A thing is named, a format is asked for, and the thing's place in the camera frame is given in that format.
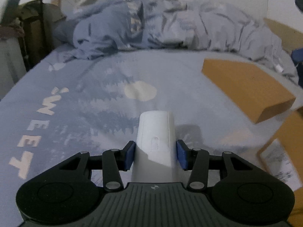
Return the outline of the brown cardboard box lid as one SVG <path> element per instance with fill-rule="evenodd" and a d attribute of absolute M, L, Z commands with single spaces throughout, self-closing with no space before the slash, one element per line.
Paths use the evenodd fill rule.
<path fill-rule="evenodd" d="M 202 73 L 257 124 L 289 110 L 296 97 L 251 63 L 207 58 Z"/>

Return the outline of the crumpled blue grey duvet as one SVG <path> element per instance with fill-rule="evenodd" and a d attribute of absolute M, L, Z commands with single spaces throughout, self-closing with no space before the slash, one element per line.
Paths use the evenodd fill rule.
<path fill-rule="evenodd" d="M 275 71 L 273 39 L 284 68 L 279 74 L 294 83 L 299 81 L 281 39 L 264 22 L 220 1 L 108 0 L 59 23 L 54 34 L 73 47 L 65 56 L 67 61 L 118 51 L 186 48 L 234 52 Z"/>

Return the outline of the pile of clothes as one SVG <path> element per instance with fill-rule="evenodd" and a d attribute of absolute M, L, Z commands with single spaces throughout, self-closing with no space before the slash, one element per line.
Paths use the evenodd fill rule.
<path fill-rule="evenodd" d="M 1 41 L 24 37 L 19 21 L 20 0 L 1 0 Z"/>

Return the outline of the wooden headboard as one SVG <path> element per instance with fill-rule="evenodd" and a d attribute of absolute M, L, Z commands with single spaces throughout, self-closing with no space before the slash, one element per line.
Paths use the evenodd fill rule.
<path fill-rule="evenodd" d="M 264 18 L 263 21 L 282 41 L 283 49 L 291 54 L 303 47 L 303 33 L 278 21 Z"/>

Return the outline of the white plastic device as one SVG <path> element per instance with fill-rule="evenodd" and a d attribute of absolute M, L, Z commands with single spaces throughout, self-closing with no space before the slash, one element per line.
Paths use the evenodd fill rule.
<path fill-rule="evenodd" d="M 168 111 L 140 115 L 132 182 L 178 182 L 176 128 Z"/>

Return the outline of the blue printed bed sheet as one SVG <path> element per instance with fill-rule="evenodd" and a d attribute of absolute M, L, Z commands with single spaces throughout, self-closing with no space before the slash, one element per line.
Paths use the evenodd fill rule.
<path fill-rule="evenodd" d="M 140 50 L 64 62 L 67 50 L 54 50 L 1 100 L 1 226 L 22 223 L 15 195 L 24 182 L 78 152 L 124 147 L 143 112 L 170 111 L 190 148 L 255 165 L 291 113 L 254 124 L 202 74 L 206 58 L 242 61 L 235 54 Z"/>

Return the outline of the open brown cardboard box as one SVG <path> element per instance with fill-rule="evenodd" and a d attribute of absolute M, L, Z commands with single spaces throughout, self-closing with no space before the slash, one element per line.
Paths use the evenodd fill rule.
<path fill-rule="evenodd" d="M 265 170 L 284 182 L 295 195 L 295 205 L 288 221 L 302 226 L 302 107 L 293 111 L 257 152 Z"/>

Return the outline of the black metal clothes rack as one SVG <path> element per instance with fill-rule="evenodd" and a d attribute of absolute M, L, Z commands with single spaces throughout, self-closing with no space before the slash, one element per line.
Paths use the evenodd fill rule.
<path fill-rule="evenodd" d="M 18 16 L 23 24 L 36 23 L 47 43 L 57 47 L 54 30 L 66 18 L 61 11 L 61 0 L 20 0 Z"/>

